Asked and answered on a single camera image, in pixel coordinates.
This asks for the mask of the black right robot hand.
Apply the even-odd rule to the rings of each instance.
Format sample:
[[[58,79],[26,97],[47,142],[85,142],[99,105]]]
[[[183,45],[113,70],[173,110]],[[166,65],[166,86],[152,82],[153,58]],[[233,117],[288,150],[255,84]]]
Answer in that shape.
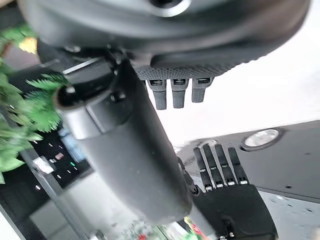
[[[68,84],[52,101],[91,167],[156,224],[192,209],[177,156],[146,84],[212,78],[257,60],[302,26],[308,0],[20,0]]]

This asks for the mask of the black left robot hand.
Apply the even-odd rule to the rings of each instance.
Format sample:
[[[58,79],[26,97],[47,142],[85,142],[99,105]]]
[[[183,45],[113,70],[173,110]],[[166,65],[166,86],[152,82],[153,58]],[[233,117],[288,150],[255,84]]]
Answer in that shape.
[[[272,216],[250,181],[234,147],[225,153],[220,144],[195,147],[193,154],[203,184],[195,184],[182,168],[191,192],[193,224],[214,240],[276,240]]]

